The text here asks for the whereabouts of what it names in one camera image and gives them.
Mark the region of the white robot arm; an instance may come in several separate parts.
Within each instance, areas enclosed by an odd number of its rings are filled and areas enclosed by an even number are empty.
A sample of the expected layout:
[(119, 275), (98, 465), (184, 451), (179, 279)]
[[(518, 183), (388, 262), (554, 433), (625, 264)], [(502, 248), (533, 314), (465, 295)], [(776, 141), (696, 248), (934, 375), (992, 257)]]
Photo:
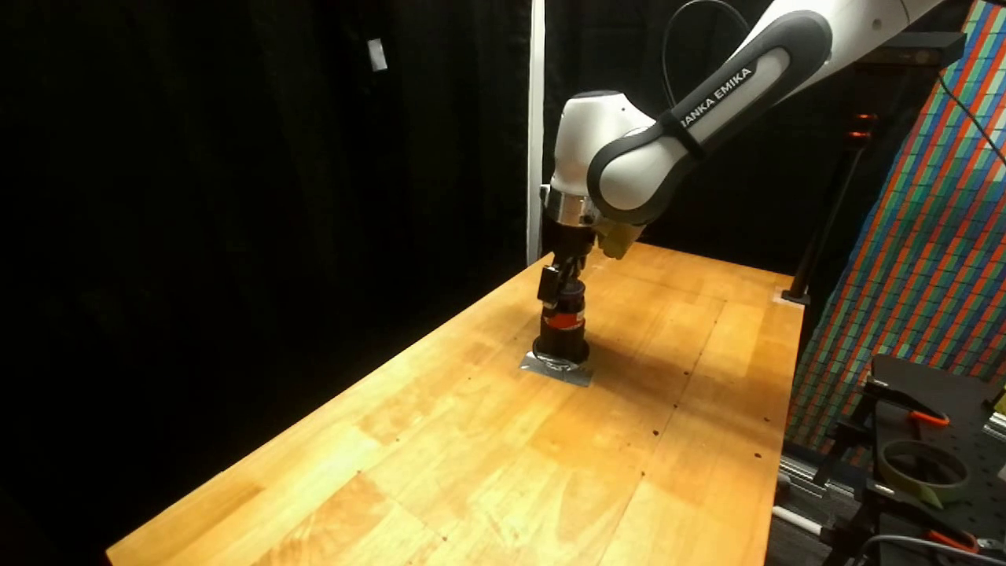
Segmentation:
[(556, 252), (539, 275), (547, 310), (580, 310), (592, 244), (622, 257), (719, 141), (770, 106), (875, 54), (942, 0), (770, 0), (742, 45), (661, 113), (622, 90), (562, 105), (554, 177)]

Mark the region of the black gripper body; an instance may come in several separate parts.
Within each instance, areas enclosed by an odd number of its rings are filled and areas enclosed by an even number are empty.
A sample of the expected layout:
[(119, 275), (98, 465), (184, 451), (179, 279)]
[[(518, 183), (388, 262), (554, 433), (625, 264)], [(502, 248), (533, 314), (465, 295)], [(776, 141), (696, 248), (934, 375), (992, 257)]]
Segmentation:
[(536, 299), (554, 310), (579, 310), (585, 305), (580, 271), (593, 232), (588, 227), (554, 227), (554, 262), (539, 271)]

